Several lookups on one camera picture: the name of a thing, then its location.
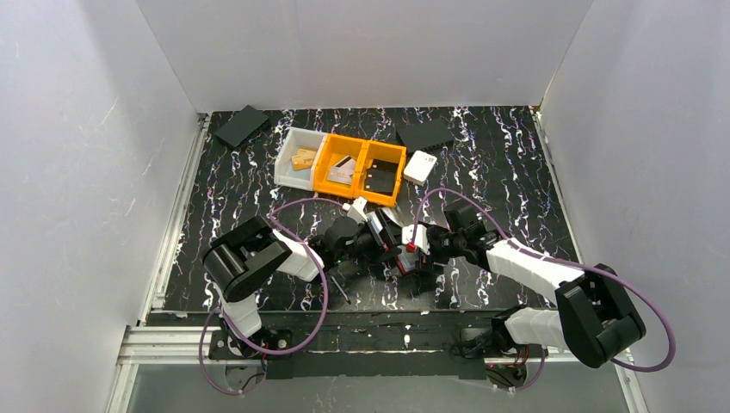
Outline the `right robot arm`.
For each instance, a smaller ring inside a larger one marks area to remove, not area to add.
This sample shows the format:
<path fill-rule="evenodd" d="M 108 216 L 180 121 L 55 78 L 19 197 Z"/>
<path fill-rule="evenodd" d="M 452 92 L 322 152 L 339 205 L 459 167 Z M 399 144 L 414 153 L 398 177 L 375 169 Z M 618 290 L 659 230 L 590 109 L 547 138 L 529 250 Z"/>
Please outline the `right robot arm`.
<path fill-rule="evenodd" d="M 447 205 L 444 214 L 445 226 L 418 223 L 413 239 L 425 262 L 463 258 L 553 304 L 547 310 L 518 305 L 493 317 L 486 335 L 489 345 L 501 350 L 554 347 L 598 368 L 646 335 L 643 319 L 611 268 L 586 270 L 554 262 L 488 225 L 465 200 Z"/>

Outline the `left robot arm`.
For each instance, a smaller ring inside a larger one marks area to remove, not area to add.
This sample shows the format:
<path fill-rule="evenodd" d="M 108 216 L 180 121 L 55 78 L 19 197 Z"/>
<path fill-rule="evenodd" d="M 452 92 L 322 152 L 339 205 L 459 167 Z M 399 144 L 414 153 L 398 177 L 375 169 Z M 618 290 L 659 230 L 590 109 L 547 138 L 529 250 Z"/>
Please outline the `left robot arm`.
<path fill-rule="evenodd" d="M 213 241 L 202 263 L 220 293 L 224 325 L 245 341 L 262 328 L 256 292 L 273 274 L 305 282 L 322 274 L 348 277 L 372 262 L 389 262 L 398 253 L 379 239 L 366 219 L 341 216 L 303 243 L 256 216 Z"/>

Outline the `black VIP card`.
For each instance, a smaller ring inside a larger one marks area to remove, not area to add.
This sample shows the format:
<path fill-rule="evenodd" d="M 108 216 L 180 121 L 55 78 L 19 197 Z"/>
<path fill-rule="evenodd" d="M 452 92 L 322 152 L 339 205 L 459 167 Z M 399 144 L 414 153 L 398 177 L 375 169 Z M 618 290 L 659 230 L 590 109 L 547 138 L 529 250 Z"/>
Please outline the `black VIP card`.
<path fill-rule="evenodd" d="M 391 196 L 394 192 L 395 182 L 396 182 L 396 177 L 395 178 L 387 178 L 387 177 L 367 178 L 365 176 L 363 189 L 368 192 Z"/>

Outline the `red card holder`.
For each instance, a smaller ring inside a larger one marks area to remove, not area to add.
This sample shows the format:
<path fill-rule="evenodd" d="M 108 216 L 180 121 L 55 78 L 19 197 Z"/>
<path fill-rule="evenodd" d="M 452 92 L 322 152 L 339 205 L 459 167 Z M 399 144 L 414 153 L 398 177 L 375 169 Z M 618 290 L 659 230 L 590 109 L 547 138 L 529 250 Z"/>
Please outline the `red card holder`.
<path fill-rule="evenodd" d="M 415 252 L 403 250 L 395 256 L 394 261 L 403 276 L 415 274 L 422 269 L 422 254 L 418 250 Z"/>

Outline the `grey card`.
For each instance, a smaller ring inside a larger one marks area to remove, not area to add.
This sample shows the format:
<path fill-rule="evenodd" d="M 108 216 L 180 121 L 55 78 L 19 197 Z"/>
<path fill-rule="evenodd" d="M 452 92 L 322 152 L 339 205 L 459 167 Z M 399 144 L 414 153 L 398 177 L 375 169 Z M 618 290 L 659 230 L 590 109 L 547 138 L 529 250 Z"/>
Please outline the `grey card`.
<path fill-rule="evenodd" d="M 392 163 L 380 159 L 374 159 L 370 167 L 367 169 L 366 177 L 387 177 L 395 178 L 399 169 L 398 163 Z"/>

